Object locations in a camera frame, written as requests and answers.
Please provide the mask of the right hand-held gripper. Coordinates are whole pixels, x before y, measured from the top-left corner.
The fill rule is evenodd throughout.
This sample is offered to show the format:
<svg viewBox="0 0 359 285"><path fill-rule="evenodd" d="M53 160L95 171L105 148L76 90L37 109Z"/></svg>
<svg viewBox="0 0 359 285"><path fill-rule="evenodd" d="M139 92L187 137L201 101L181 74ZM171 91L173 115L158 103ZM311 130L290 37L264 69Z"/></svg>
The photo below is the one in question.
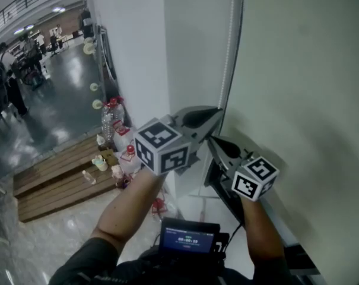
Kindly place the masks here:
<svg viewBox="0 0 359 285"><path fill-rule="evenodd" d="M210 136L208 147L215 162L226 170L225 188L251 201L271 189L279 169L263 156L237 145L232 138Z"/></svg>

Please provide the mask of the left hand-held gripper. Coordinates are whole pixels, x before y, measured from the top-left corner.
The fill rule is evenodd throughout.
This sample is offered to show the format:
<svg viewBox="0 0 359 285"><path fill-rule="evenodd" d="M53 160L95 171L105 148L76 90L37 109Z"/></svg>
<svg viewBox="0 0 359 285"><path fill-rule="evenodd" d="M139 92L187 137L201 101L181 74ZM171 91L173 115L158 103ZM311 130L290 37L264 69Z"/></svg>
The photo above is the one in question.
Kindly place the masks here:
<svg viewBox="0 0 359 285"><path fill-rule="evenodd" d="M217 107L186 107L172 116L171 124L154 118L134 133L136 155L155 175L182 174L200 161L195 142L214 132L222 114Z"/></svg>

